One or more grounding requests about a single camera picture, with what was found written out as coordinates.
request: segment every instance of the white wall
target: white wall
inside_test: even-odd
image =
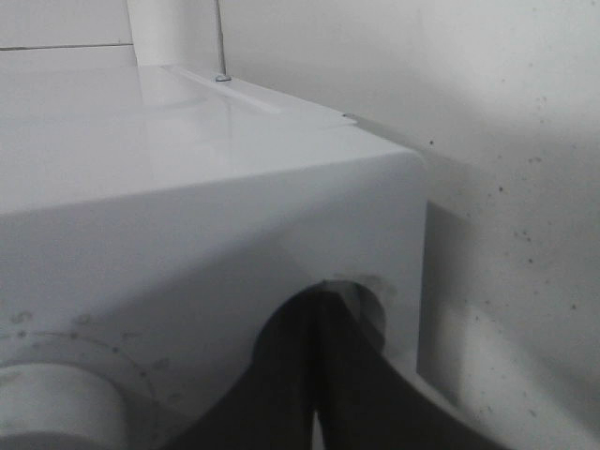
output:
[[[421,375],[515,448],[598,448],[600,1],[222,9],[233,76],[427,157]]]
[[[0,1],[0,70],[135,63],[125,0]]]
[[[218,70],[214,0],[127,0],[140,65],[199,63]]]

